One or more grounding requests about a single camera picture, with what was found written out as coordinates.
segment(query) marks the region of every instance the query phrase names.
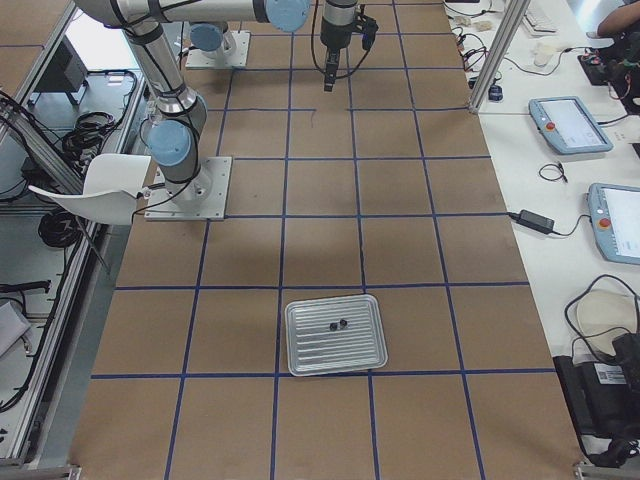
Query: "cardboard floor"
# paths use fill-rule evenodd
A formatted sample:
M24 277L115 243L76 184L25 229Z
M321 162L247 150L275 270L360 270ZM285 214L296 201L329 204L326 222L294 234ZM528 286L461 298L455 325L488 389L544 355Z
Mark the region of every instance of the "cardboard floor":
M201 154L234 157L227 217L136 219L70 458L83 478L572 478L575 435L444 7L367 13L378 39L333 93L310 22L245 23L246 70L187 73L209 108ZM361 52L354 38L349 65ZM285 306L363 292L388 364L292 377Z

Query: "person's arm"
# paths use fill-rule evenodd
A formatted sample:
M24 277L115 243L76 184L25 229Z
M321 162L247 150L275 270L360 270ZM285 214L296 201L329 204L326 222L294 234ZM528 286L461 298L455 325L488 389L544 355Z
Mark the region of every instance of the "person's arm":
M617 8L598 25L599 37L611 37L622 33L629 25L640 20L640 2Z

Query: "person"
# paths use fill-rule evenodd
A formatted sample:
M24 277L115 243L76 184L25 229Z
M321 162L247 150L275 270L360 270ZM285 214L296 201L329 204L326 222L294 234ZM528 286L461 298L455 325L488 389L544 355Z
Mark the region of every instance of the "person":
M640 2L615 9L598 25L598 37L615 37L640 31Z

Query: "keyboard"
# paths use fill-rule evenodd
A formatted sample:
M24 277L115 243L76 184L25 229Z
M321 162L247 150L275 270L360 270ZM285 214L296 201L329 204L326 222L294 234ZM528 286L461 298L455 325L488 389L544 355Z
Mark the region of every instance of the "keyboard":
M533 37L544 37L545 35L555 35L558 33L558 27L547 14L533 0L522 19L522 24Z

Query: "white chair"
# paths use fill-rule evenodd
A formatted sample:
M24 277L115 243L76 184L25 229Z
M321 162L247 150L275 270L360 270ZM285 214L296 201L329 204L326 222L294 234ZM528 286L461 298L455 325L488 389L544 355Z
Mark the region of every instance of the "white chair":
M105 153L95 157L84 180L82 195L61 195L29 186L68 212L107 225L131 225L151 157Z

